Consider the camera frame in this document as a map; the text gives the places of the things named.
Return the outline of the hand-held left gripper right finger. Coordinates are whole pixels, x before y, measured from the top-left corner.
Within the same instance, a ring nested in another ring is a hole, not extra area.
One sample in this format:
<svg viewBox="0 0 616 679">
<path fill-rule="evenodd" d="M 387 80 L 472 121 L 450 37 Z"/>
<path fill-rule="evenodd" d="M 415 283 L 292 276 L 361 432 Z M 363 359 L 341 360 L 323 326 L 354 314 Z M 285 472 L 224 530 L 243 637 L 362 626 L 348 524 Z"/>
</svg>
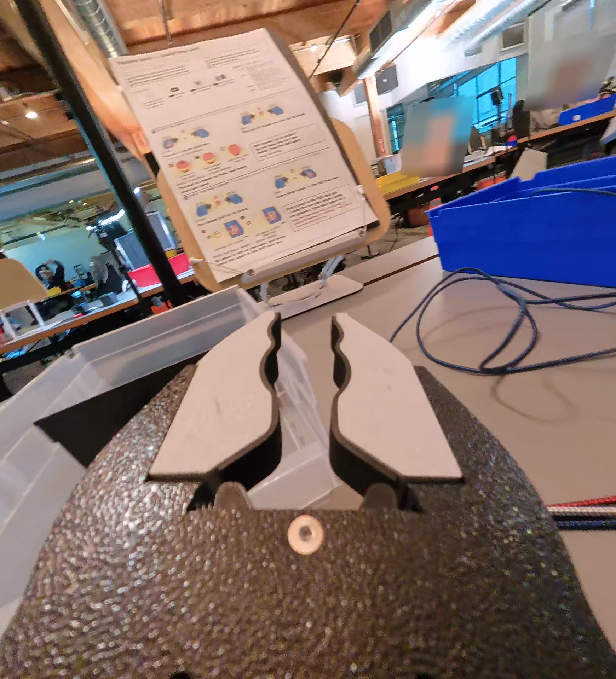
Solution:
<svg viewBox="0 0 616 679">
<path fill-rule="evenodd" d="M 329 462 L 364 497 L 383 485 L 404 498 L 416 484 L 460 483 L 464 474 L 414 365 L 344 312 L 331 319 Z"/>
</svg>

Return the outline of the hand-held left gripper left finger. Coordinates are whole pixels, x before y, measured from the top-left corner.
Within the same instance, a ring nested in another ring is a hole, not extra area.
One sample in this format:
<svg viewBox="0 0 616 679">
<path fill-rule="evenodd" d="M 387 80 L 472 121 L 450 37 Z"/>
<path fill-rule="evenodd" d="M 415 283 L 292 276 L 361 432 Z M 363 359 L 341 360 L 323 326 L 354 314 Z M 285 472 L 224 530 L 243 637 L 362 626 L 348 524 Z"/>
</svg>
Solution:
<svg viewBox="0 0 616 679">
<path fill-rule="evenodd" d="M 280 347 L 280 314 L 267 311 L 197 362 L 150 480 L 202 483 L 209 492 L 236 482 L 248 491 L 275 471 L 282 448 Z"/>
</svg>

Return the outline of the clear plastic bin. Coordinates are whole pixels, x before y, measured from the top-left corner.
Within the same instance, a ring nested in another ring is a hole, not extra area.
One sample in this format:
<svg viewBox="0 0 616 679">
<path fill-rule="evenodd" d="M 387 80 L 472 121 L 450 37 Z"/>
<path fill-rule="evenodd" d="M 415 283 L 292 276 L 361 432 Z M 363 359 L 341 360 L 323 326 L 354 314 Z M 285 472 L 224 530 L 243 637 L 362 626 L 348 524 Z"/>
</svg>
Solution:
<svg viewBox="0 0 616 679">
<path fill-rule="evenodd" d="M 207 352 L 264 311 L 231 288 L 77 344 L 0 405 L 0 637 L 41 546 L 82 477 L 82 463 L 35 422 Z M 282 324 L 277 381 L 283 451 L 251 491 L 263 509 L 320 506 L 339 485 L 308 359 Z"/>
</svg>

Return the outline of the blue plastic bin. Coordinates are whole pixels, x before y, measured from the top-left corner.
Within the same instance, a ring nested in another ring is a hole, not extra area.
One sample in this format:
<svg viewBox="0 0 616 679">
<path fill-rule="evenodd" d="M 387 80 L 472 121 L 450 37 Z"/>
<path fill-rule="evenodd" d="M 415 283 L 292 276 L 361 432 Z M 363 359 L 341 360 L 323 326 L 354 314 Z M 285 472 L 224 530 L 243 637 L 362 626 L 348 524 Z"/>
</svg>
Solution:
<svg viewBox="0 0 616 679">
<path fill-rule="evenodd" d="M 611 114 L 616 105 L 616 92 L 612 92 L 606 97 L 596 98 L 583 105 L 578 105 L 562 111 L 558 116 L 559 126 L 568 126 L 578 122 Z"/>
<path fill-rule="evenodd" d="M 445 271 L 616 288 L 616 155 L 514 177 L 429 217 Z"/>
</svg>

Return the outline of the grey desk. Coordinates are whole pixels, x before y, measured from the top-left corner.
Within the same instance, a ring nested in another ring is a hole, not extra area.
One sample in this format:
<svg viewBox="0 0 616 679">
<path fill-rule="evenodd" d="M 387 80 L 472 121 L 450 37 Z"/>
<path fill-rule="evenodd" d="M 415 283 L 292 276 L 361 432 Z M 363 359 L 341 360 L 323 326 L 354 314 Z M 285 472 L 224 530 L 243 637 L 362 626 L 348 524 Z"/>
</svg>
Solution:
<svg viewBox="0 0 616 679">
<path fill-rule="evenodd" d="M 388 339 L 443 277 L 434 239 L 384 253 L 343 272 L 363 283 L 345 299 L 283 323 L 309 358 L 323 423 L 335 385 L 330 319 L 345 312 Z M 475 367 L 506 335 L 514 305 L 483 281 L 439 295 L 424 314 L 421 336 L 438 358 Z M 395 346 L 426 367 L 491 430 L 529 476 L 542 500 L 566 503 L 616 494 L 616 356 L 505 378 L 469 376 L 428 361 L 415 322 Z M 616 650 L 616 531 L 563 532 L 586 598 Z"/>
</svg>

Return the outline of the wooden table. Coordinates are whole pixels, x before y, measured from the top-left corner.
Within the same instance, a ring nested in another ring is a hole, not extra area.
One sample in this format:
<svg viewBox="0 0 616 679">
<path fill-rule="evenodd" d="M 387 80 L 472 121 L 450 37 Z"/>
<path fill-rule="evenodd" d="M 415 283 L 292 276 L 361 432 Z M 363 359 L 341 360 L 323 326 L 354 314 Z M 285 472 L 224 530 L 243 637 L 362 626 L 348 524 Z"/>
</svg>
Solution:
<svg viewBox="0 0 616 679">
<path fill-rule="evenodd" d="M 92 301 L 86 314 L 75 317 L 71 311 L 63 312 L 41 327 L 23 329 L 14 337 L 4 334 L 0 339 L 0 370 L 9 371 L 65 352 L 85 339 L 131 324 L 142 317 L 152 297 L 166 295 L 161 285 L 141 287 L 139 292 L 144 302 L 127 291 L 108 306 L 100 300 Z"/>
</svg>

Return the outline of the black tripod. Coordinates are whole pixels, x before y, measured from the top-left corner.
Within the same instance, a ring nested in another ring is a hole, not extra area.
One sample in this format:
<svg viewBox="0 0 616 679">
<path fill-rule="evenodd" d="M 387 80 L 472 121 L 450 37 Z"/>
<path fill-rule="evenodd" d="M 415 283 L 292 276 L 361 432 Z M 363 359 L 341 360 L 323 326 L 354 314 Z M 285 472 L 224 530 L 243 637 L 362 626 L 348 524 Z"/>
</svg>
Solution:
<svg viewBox="0 0 616 679">
<path fill-rule="evenodd" d="M 111 223 L 108 222 L 106 224 L 101 224 L 101 222 L 105 222 L 105 219 L 100 219 L 95 224 L 89 225 L 87 230 L 89 233 L 95 235 L 100 245 L 102 245 L 105 250 L 110 253 L 111 258 L 114 261 L 115 268 L 117 269 L 117 273 L 120 275 L 123 281 L 128 286 L 130 286 L 131 291 L 137 298 L 138 303 L 142 303 L 139 289 L 134 284 L 134 281 L 128 273 L 128 269 L 126 268 L 124 261 L 120 258 L 116 247 L 116 239 L 118 237 L 125 236 L 127 232 L 123 229 L 123 227 L 118 225 L 117 221 Z"/>
</svg>

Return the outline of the clear acrylic case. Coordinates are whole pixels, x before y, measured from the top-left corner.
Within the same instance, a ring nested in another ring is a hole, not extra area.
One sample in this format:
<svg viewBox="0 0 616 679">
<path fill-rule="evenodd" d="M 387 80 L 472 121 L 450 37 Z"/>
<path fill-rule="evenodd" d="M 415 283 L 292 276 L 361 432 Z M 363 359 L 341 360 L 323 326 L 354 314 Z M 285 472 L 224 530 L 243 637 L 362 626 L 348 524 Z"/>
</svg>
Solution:
<svg viewBox="0 0 616 679">
<path fill-rule="evenodd" d="M 36 302 L 30 300 L 0 309 L 0 321 L 9 340 L 38 332 L 45 325 Z"/>
</svg>

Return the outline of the yellow plastic bin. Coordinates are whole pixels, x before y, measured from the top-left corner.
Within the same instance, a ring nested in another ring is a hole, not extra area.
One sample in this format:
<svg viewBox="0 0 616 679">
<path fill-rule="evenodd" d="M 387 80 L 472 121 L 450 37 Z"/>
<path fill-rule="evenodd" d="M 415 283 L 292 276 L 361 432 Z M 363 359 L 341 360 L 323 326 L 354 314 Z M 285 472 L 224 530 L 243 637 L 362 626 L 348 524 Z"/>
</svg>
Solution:
<svg viewBox="0 0 616 679">
<path fill-rule="evenodd" d="M 376 183 L 384 194 L 406 190 L 419 182 L 418 176 L 408 176 L 401 172 L 385 174 L 376 178 Z"/>
</svg>

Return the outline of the beige board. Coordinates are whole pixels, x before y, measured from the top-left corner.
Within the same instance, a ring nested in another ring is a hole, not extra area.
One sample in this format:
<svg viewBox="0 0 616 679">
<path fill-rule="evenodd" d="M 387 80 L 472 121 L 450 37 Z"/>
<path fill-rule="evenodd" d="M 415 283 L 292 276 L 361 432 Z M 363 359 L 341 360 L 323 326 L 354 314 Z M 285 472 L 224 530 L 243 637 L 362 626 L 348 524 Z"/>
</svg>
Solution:
<svg viewBox="0 0 616 679">
<path fill-rule="evenodd" d="M 20 261 L 0 259 L 0 311 L 41 302 L 47 294 L 47 288 Z"/>
</svg>

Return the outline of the printed instruction sheet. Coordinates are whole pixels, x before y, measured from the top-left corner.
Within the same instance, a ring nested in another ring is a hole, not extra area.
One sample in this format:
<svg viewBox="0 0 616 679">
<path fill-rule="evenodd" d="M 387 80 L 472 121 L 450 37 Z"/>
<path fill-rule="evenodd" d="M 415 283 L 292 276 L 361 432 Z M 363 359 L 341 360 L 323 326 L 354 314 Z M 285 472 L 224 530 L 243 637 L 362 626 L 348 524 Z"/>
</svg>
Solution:
<svg viewBox="0 0 616 679">
<path fill-rule="evenodd" d="M 265 29 L 109 63 L 218 283 L 372 218 Z"/>
</svg>

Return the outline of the instruction sheet on stand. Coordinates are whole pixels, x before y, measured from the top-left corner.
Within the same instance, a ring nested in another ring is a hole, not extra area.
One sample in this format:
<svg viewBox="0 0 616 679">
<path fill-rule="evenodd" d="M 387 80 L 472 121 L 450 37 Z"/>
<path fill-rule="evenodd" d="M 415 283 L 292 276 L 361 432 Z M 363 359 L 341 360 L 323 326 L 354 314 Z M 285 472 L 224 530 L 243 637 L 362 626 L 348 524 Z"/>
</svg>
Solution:
<svg viewBox="0 0 616 679">
<path fill-rule="evenodd" d="M 222 283 L 215 280 L 212 265 L 203 258 L 202 250 L 187 225 L 174 192 L 168 186 L 166 174 L 159 169 L 157 161 L 150 154 L 146 156 L 145 163 L 165 203 L 185 254 L 190 259 L 188 273 L 183 278 L 176 276 L 170 264 L 166 265 L 167 269 L 164 274 L 158 274 L 160 286 L 174 306 L 190 300 L 190 292 L 185 288 L 185 285 L 189 283 L 198 283 L 210 293 L 218 293 L 231 286 L 238 286 L 246 291 L 259 286 L 261 306 L 274 308 L 281 313 L 282 318 L 287 319 L 352 296 L 363 289 L 362 283 L 347 278 L 345 274 L 335 274 L 335 270 L 346 254 L 369 247 L 388 233 L 391 212 L 352 130 L 336 119 L 332 118 L 330 122 L 338 136 L 341 149 L 345 152 L 358 180 L 357 190 L 361 202 L 370 207 L 376 216 L 374 224 L 338 236 L 323 244 L 314 245 L 260 269 L 245 273 L 233 269 L 232 277 Z M 322 268 L 315 282 L 271 298 L 268 297 L 270 281 L 316 265 L 322 265 Z"/>
</svg>

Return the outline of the grey board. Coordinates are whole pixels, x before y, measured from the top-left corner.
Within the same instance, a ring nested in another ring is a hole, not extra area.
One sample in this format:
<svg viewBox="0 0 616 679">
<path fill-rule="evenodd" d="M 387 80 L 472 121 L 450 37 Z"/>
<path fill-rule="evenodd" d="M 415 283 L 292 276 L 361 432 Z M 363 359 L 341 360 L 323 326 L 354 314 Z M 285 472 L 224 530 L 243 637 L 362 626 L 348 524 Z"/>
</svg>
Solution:
<svg viewBox="0 0 616 679">
<path fill-rule="evenodd" d="M 545 171 L 548 165 L 548 154 L 532 148 L 525 148 L 519 156 L 510 178 L 523 181 L 532 180 L 536 174 Z"/>
</svg>

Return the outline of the black metal pole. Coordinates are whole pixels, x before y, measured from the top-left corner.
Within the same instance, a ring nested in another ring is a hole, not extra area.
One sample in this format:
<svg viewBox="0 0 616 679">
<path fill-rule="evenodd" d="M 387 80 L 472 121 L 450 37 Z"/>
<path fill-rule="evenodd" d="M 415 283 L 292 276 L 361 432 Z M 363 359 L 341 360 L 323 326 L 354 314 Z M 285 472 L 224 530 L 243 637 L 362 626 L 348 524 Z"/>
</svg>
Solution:
<svg viewBox="0 0 616 679">
<path fill-rule="evenodd" d="M 39 2 L 15 1 L 15 5 L 73 113 L 88 148 L 92 151 L 97 164 L 111 185 L 118 203 L 125 211 L 125 215 L 132 223 L 139 242 L 150 259 L 167 298 L 175 307 L 187 303 L 190 301 L 190 296 L 177 279 L 164 250 L 160 246 L 149 219 L 134 194 L 133 186 L 122 169 L 114 146 L 91 107 Z"/>
</svg>

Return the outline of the silver ribbed air duct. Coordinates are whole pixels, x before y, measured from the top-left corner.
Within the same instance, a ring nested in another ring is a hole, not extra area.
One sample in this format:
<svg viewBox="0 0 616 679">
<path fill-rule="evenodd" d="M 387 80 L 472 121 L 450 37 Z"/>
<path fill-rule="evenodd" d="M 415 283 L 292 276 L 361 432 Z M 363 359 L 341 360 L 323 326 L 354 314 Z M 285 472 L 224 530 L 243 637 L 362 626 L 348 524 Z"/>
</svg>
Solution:
<svg viewBox="0 0 616 679">
<path fill-rule="evenodd" d="M 128 54 L 125 41 L 104 1 L 72 1 L 72 3 L 105 57 L 116 58 Z"/>
</svg>

